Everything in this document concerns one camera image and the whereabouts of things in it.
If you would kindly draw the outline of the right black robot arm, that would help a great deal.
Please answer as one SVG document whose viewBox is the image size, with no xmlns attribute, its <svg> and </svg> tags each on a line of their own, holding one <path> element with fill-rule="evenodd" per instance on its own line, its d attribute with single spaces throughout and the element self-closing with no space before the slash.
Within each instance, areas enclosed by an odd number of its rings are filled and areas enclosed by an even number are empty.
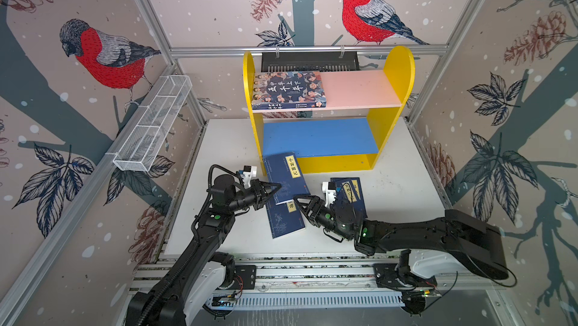
<svg viewBox="0 0 578 326">
<path fill-rule="evenodd" d="M 509 277 L 499 229 L 458 210 L 425 222 L 391 223 L 365 219 L 347 200 L 326 206 L 318 196 L 299 195 L 294 202 L 310 224 L 338 243 L 352 241 L 361 254 L 442 252 L 477 276 L 495 281 Z"/>
</svg>

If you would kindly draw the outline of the illustrated colourful cover book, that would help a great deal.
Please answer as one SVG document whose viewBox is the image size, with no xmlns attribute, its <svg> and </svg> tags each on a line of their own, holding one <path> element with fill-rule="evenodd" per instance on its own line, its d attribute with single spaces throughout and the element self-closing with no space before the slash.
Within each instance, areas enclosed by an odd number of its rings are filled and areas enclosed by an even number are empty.
<svg viewBox="0 0 578 326">
<path fill-rule="evenodd" d="M 324 108 L 327 104 L 320 72 L 257 73 L 251 90 L 254 111 Z"/>
</svg>

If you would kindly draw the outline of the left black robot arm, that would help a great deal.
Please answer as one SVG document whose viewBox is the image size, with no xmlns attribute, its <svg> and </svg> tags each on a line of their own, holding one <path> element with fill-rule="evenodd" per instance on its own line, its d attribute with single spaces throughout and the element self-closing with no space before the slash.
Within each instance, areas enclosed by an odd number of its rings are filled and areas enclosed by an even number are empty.
<svg viewBox="0 0 578 326">
<path fill-rule="evenodd" d="M 262 209 L 282 186 L 216 164 L 210 167 L 215 169 L 222 174 L 208 175 L 207 197 L 191 225 L 191 242 L 150 291 L 132 297 L 127 325 L 190 325 L 217 288 L 234 282 L 234 257 L 218 249 L 237 216 Z"/>
</svg>

